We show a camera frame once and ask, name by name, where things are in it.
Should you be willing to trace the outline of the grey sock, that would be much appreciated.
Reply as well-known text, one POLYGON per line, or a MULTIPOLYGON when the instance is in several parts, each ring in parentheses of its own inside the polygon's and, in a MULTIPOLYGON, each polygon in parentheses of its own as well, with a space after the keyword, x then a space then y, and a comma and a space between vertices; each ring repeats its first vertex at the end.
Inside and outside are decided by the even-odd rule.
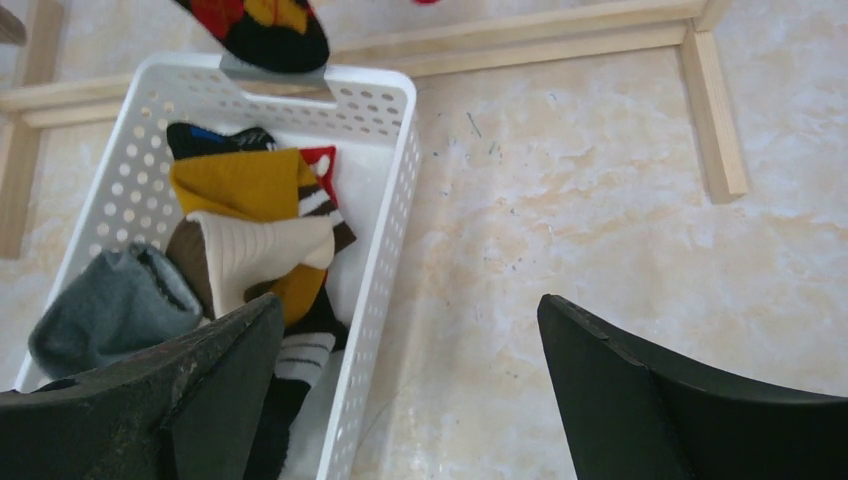
POLYGON ((60 379, 184 335, 202 318, 174 264, 150 244, 131 243, 99 253, 55 297, 29 351, 45 375, 60 379))

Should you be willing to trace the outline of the black blue sock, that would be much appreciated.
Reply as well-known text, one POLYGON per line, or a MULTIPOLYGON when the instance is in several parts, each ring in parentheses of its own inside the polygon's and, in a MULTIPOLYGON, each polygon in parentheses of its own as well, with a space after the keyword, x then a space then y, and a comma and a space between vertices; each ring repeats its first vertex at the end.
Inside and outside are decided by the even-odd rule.
MULTIPOLYGON (((259 127, 224 135, 186 122, 166 130, 174 162, 198 155, 238 151, 276 151, 274 138, 259 127)), ((345 347, 348 330, 332 309, 325 282, 306 316, 287 326, 247 462, 248 479, 275 479, 289 451, 290 430, 310 390, 320 380, 330 355, 345 347)))

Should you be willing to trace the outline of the beige brown sock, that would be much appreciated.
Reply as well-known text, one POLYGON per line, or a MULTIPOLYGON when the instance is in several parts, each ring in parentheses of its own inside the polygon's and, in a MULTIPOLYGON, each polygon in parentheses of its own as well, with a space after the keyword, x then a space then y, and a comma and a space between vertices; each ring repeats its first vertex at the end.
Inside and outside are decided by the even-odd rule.
POLYGON ((210 320, 266 292, 283 302, 283 321, 302 320, 335 255, 331 220, 255 223, 206 211, 181 220, 166 247, 210 320))

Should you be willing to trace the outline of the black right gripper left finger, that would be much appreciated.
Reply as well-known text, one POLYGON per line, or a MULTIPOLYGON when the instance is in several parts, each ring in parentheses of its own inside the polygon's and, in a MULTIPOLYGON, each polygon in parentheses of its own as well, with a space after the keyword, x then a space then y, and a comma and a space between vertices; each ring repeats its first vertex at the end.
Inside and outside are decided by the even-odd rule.
POLYGON ((283 338, 264 295, 104 368, 1 396, 5 479, 239 479, 283 338))

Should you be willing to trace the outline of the mustard striped sock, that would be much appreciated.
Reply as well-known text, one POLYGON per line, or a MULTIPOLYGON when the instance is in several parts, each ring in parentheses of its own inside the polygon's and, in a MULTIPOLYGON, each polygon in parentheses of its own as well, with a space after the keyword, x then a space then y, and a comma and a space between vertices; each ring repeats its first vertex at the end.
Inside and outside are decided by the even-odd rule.
POLYGON ((336 252, 356 241, 297 148, 183 158, 174 162, 170 182, 185 214, 206 211, 257 223, 327 217, 336 252))

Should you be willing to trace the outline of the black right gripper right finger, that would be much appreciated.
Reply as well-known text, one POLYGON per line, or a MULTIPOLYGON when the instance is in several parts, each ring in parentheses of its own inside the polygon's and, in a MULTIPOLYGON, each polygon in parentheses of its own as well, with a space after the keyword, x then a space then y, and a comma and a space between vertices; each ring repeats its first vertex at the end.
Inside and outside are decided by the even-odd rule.
POLYGON ((580 479, 843 479, 847 401, 742 377, 557 295, 537 320, 580 479))

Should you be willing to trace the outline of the argyle red yellow sock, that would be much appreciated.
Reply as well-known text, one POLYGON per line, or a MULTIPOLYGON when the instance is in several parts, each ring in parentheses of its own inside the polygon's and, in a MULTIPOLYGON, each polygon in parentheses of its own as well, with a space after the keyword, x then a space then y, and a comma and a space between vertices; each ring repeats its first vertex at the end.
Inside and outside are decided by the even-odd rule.
POLYGON ((229 53, 280 74, 322 68, 328 38, 314 9, 302 0, 178 0, 229 53))

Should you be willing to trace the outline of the red character sock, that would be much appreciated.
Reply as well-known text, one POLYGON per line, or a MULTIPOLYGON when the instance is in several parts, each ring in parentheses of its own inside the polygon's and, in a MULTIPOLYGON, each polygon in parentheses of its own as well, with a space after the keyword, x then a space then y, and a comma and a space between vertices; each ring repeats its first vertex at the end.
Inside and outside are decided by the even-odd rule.
POLYGON ((310 167, 316 180, 329 195, 335 206, 338 200, 333 184, 337 149, 335 146, 301 148, 300 154, 310 167))

